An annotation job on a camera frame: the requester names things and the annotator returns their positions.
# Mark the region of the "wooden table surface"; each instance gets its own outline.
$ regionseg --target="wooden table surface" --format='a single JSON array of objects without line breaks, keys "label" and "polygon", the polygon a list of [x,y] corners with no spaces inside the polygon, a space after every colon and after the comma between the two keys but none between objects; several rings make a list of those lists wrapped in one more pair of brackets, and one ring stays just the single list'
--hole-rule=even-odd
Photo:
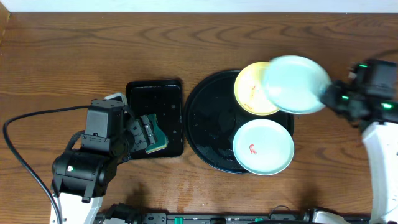
[{"label": "wooden table surface", "polygon": [[[205,77],[280,55],[302,55],[332,79],[366,58],[398,61],[394,14],[12,14],[0,48],[0,122],[86,105],[134,80],[180,78],[185,101]],[[20,120],[10,135],[49,186],[51,165],[86,111]],[[368,158],[358,130],[330,110],[295,117],[295,155],[280,174],[227,174],[185,141],[182,156],[118,167],[113,203],[170,213],[267,213],[277,205],[370,213]],[[50,202],[0,141],[0,223],[48,223]]]}]

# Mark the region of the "black round tray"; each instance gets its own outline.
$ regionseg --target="black round tray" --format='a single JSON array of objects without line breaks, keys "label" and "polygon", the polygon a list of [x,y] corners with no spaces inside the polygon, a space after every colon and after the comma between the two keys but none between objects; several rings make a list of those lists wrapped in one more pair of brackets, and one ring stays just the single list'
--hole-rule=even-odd
[{"label": "black round tray", "polygon": [[279,111],[257,116],[245,111],[234,96],[234,83],[240,70],[216,73],[200,82],[185,103],[183,125],[193,151],[210,166],[234,174],[244,169],[235,159],[232,142],[235,133],[254,119],[269,119],[282,125],[291,135],[294,119]]}]

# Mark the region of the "pink logo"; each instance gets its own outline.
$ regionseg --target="pink logo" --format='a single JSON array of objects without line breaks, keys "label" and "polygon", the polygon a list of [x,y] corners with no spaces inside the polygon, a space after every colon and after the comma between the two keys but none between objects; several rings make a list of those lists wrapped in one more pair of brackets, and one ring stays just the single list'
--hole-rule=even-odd
[{"label": "pink logo", "polygon": [[251,154],[253,154],[253,153],[254,153],[254,154],[257,154],[256,150],[254,150],[253,147],[254,147],[253,144],[251,144],[251,145],[249,146],[249,148],[250,148],[250,153],[251,153]]}]

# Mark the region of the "black plate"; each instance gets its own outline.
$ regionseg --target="black plate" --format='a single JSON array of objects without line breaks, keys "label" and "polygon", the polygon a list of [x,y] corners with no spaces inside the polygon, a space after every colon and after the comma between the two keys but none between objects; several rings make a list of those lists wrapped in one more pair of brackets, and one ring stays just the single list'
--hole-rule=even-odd
[{"label": "black plate", "polygon": [[146,154],[145,150],[130,153],[131,159],[181,156],[183,146],[181,83],[178,80],[131,82],[126,86],[129,106],[136,116],[156,114],[159,128],[169,144],[165,149]]},{"label": "black plate", "polygon": [[269,119],[282,125],[291,135],[294,119],[279,111],[269,116],[256,116],[245,111],[234,96],[234,83],[240,70],[216,73],[200,82],[191,92],[184,108],[184,131],[189,145],[210,166],[243,174],[235,159],[232,142],[235,133],[254,119]]}]

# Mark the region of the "green led indicator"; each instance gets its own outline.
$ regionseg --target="green led indicator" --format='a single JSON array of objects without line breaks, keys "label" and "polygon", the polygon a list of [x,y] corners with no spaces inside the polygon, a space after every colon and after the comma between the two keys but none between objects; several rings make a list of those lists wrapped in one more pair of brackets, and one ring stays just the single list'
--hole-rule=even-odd
[{"label": "green led indicator", "polygon": [[389,103],[382,103],[381,106],[382,106],[384,109],[391,109],[391,108],[392,108],[392,105],[389,104]]}]

